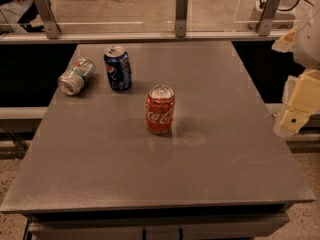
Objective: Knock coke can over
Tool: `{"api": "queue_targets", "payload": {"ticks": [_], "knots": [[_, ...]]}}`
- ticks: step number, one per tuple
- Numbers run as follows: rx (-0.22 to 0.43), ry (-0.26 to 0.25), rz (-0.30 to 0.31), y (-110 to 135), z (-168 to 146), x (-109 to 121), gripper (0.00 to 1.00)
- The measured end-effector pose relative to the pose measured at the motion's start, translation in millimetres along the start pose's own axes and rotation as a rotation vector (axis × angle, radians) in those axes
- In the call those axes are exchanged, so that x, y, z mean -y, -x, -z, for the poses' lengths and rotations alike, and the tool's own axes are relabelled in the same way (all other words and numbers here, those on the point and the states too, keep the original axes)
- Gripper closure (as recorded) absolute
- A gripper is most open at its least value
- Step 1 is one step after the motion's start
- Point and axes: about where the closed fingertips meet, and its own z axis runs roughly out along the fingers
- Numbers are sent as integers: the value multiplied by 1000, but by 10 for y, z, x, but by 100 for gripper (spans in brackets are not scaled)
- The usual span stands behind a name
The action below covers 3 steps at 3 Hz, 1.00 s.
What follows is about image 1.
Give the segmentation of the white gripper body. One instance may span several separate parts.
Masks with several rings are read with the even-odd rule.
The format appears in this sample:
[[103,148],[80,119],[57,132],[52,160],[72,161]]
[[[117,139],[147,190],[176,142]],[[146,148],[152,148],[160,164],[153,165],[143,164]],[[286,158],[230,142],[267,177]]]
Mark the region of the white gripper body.
[[305,68],[320,69],[320,4],[314,5],[299,22],[293,58]]

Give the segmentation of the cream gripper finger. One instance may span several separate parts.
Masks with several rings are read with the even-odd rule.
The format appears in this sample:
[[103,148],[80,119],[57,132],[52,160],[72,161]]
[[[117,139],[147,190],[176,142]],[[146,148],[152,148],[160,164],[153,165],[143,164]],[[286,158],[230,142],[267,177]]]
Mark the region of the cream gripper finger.
[[292,52],[294,49],[294,38],[296,31],[297,27],[293,27],[284,36],[273,43],[272,49],[281,53]]
[[298,77],[289,76],[284,85],[282,107],[273,132],[282,138],[297,134],[320,109],[320,71],[306,69]]

